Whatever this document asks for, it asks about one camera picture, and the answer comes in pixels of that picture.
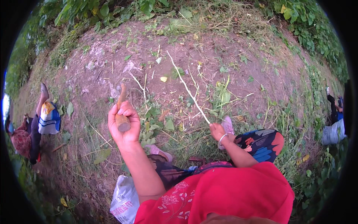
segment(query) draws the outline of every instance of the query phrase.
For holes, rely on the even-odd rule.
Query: silver bangle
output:
[[[228,134],[225,133],[225,135],[223,135],[223,136],[220,138],[219,145],[221,145],[221,140],[223,140],[223,138],[224,138],[225,136],[228,136]]]

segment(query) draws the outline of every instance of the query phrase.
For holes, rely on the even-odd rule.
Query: hand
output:
[[[218,123],[212,123],[209,124],[211,135],[216,141],[220,141],[221,137],[225,135],[225,130],[221,126],[221,124]]]
[[[124,115],[129,118],[131,129],[126,132],[118,131],[116,125],[116,114]],[[137,111],[133,106],[124,101],[121,104],[121,108],[118,111],[118,106],[115,104],[112,109],[108,112],[108,128],[112,135],[112,138],[117,143],[118,148],[128,147],[133,143],[139,143],[139,133],[140,133],[140,119]]]

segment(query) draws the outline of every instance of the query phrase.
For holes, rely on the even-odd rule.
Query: pink shoe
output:
[[[152,144],[152,145],[146,145],[146,146],[144,146],[144,147],[150,148],[150,154],[156,154],[156,155],[158,155],[159,152],[162,152],[162,153],[164,153],[164,154],[166,155],[166,157],[168,157],[168,162],[172,162],[172,161],[173,161],[173,156],[172,156],[172,155],[170,155],[170,154],[167,153],[167,152],[164,152],[163,150],[160,150],[160,149],[159,149],[157,146],[155,146],[154,144]]]
[[[229,116],[224,117],[224,120],[221,122],[221,125],[224,128],[225,133],[231,133],[231,134],[235,135],[234,129],[232,128],[232,122],[231,122],[231,119]],[[223,145],[220,145],[219,143],[218,143],[218,148],[220,150],[225,149],[225,147]]]

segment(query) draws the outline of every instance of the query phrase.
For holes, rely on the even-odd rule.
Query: white plastic bag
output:
[[[44,102],[41,107],[39,118],[40,134],[57,134],[60,131],[61,117],[58,114],[56,104]]]
[[[132,177],[120,175],[114,189],[110,212],[122,224],[133,224],[138,208],[139,199]]]
[[[343,119],[340,119],[332,126],[325,126],[323,128],[322,145],[337,144],[339,140],[347,137],[344,131]]]

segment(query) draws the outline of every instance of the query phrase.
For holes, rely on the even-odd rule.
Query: tool handle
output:
[[[124,102],[126,100],[126,96],[127,96],[127,87],[124,83],[121,83],[121,87],[122,87],[122,91],[121,91],[121,95],[118,98],[118,110],[121,107],[122,102]],[[131,128],[130,122],[128,117],[124,116],[124,115],[119,115],[116,114],[116,125],[118,128],[118,131],[120,132],[126,132]]]

